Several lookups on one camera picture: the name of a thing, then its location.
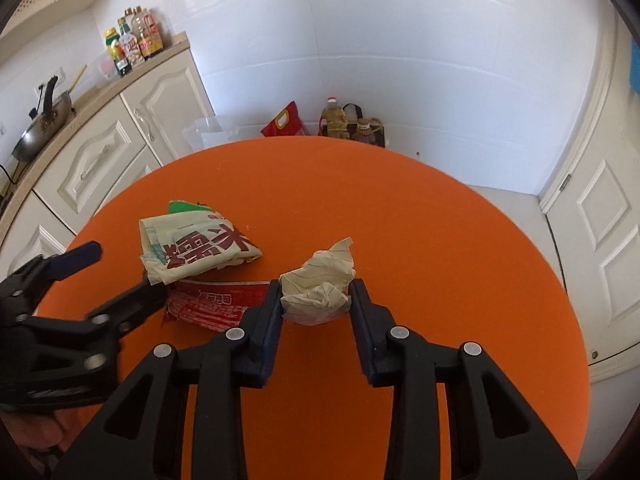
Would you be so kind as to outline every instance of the red package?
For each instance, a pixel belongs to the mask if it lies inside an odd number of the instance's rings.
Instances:
[[[305,125],[298,116],[296,102],[290,102],[276,118],[260,130],[265,137],[306,135]]]
[[[165,315],[216,332],[238,326],[250,306],[260,306],[269,282],[208,283],[180,280],[169,292]]]

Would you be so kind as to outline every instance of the drawer handle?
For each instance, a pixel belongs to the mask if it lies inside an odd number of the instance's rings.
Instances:
[[[146,130],[146,136],[149,139],[149,142],[153,142],[155,140],[154,134],[151,131],[151,126],[149,126],[149,123],[146,122],[146,120],[142,117],[142,114],[138,111],[137,108],[133,111],[133,113],[136,116],[136,119],[142,123],[142,126]]]
[[[111,148],[112,146],[110,144],[107,144],[102,149],[102,151],[98,154],[97,157],[95,157],[94,161],[89,165],[89,167],[80,174],[80,180],[85,180],[91,174],[91,172],[100,163],[100,161],[104,158],[104,156],[109,154],[109,152],[111,151]]]

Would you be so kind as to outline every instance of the orange tabletop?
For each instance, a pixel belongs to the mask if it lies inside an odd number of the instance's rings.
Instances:
[[[277,278],[315,250],[351,237],[357,276],[375,303],[430,342],[457,348],[478,341],[577,460],[588,370],[578,323],[552,269],[467,186],[377,147],[317,137],[257,139],[165,166],[85,226],[72,247],[97,240],[102,260],[53,286],[41,315],[81,319],[138,283],[138,220],[164,214],[169,200],[212,206],[264,253],[250,264],[210,271],[208,281]],[[123,339],[122,375],[160,342],[184,348],[212,335],[181,321],[162,323],[156,313]],[[390,388],[368,386],[347,316],[315,327],[285,322],[268,386],[242,390],[249,478],[382,478],[391,401]],[[85,410],[84,419],[92,413]],[[443,410],[441,419],[442,477],[450,478]]]

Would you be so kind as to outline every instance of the granite countertop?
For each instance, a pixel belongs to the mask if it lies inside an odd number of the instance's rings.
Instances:
[[[31,189],[33,189],[33,186],[35,186],[55,156],[64,148],[65,144],[71,140],[78,130],[109,101],[116,98],[132,83],[135,83],[143,75],[173,56],[187,50],[189,47],[190,44],[186,33],[182,32],[177,34],[172,37],[172,45],[170,47],[143,63],[139,68],[97,91],[87,92],[74,102],[74,108],[76,110],[75,117],[73,117],[73,115],[71,116],[66,125],[56,133],[34,161],[24,169],[24,174],[20,177],[18,184],[10,188],[9,191],[12,191],[14,195],[9,200],[0,218],[0,244],[4,241],[9,227],[11,227],[15,216],[18,214],[22,203],[29,195]]]

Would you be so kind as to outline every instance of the wall socket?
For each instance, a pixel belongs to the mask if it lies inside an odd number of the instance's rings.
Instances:
[[[42,83],[35,86],[33,91],[36,93],[37,98],[40,97],[40,85],[42,85],[42,97],[44,98],[44,91],[45,91],[45,88],[47,87],[47,82],[49,81],[49,79],[51,79],[55,75],[58,76],[58,82],[56,83],[55,88],[58,88],[58,86],[60,86],[60,83],[63,83],[66,79],[65,71],[62,70],[62,67],[60,67],[53,74],[47,77],[47,79],[45,79]]]

